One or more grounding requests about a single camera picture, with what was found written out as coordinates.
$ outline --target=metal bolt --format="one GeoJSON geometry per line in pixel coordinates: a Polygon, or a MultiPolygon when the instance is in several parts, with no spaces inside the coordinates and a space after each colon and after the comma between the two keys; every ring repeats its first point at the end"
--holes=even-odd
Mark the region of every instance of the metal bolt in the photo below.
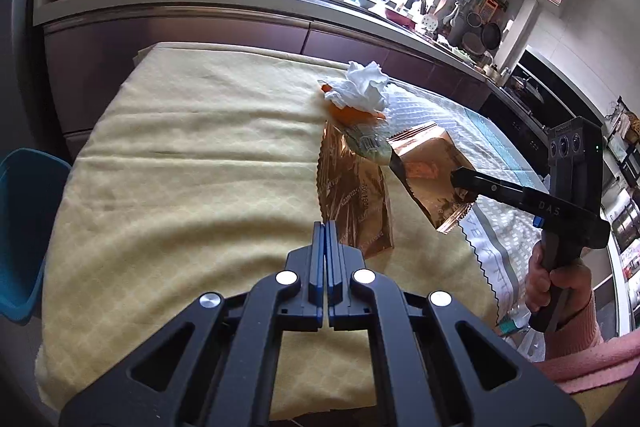
{"type": "Polygon", "coordinates": [[[217,293],[205,293],[200,297],[200,305],[203,308],[215,308],[220,302],[222,302],[222,299],[217,293]]]}
{"type": "Polygon", "coordinates": [[[449,306],[451,304],[451,295],[449,295],[447,292],[433,292],[429,299],[435,306],[440,306],[441,308],[444,308],[444,306],[449,306]]]}
{"type": "Polygon", "coordinates": [[[371,270],[363,268],[361,270],[355,271],[353,273],[353,278],[361,284],[369,284],[375,280],[376,274],[374,274],[371,270]]]}
{"type": "Polygon", "coordinates": [[[296,273],[290,270],[284,270],[276,275],[276,281],[285,286],[293,284],[297,279],[296,273]]]}

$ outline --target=orange wrapper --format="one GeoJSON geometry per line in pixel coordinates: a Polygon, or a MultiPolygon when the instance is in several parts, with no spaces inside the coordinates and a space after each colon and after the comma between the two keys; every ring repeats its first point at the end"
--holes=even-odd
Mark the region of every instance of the orange wrapper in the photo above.
{"type": "Polygon", "coordinates": [[[411,127],[388,140],[394,152],[389,166],[438,232],[457,225],[478,197],[451,185],[451,173],[474,169],[453,144],[449,133],[435,122],[411,127]]]}
{"type": "Polygon", "coordinates": [[[332,124],[324,127],[318,159],[322,220],[334,220],[338,241],[365,258],[393,246],[385,178],[380,166],[349,149],[332,124]]]}

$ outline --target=countertop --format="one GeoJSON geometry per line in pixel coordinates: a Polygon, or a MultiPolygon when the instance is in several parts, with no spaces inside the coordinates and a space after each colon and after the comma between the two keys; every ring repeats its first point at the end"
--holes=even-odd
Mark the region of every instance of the countertop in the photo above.
{"type": "Polygon", "coordinates": [[[145,4],[188,4],[198,6],[228,6],[233,8],[257,9],[279,14],[286,14],[313,21],[333,23],[351,30],[356,30],[387,41],[394,42],[422,55],[436,58],[463,73],[485,83],[544,143],[546,135],[535,124],[529,115],[513,101],[502,89],[495,86],[484,74],[462,60],[443,51],[435,44],[419,36],[403,30],[374,15],[367,15],[356,9],[337,5],[324,0],[57,0],[39,5],[34,2],[33,25],[39,26],[49,22],[78,16],[94,10],[114,9],[145,4]]]}

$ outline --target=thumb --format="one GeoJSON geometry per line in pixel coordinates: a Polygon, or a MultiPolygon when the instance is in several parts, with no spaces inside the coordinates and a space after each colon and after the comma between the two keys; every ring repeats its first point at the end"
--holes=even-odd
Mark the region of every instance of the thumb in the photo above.
{"type": "Polygon", "coordinates": [[[591,270],[581,263],[556,268],[551,271],[549,277],[551,282],[559,288],[591,289],[591,270]]]}

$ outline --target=pink sweater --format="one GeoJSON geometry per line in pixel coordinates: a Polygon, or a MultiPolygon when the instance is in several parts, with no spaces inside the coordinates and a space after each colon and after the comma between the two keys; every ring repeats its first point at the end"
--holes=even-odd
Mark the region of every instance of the pink sweater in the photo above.
{"type": "Polygon", "coordinates": [[[640,362],[640,330],[604,342],[593,301],[563,328],[545,334],[546,360],[536,366],[567,393],[629,378],[640,362]]]}

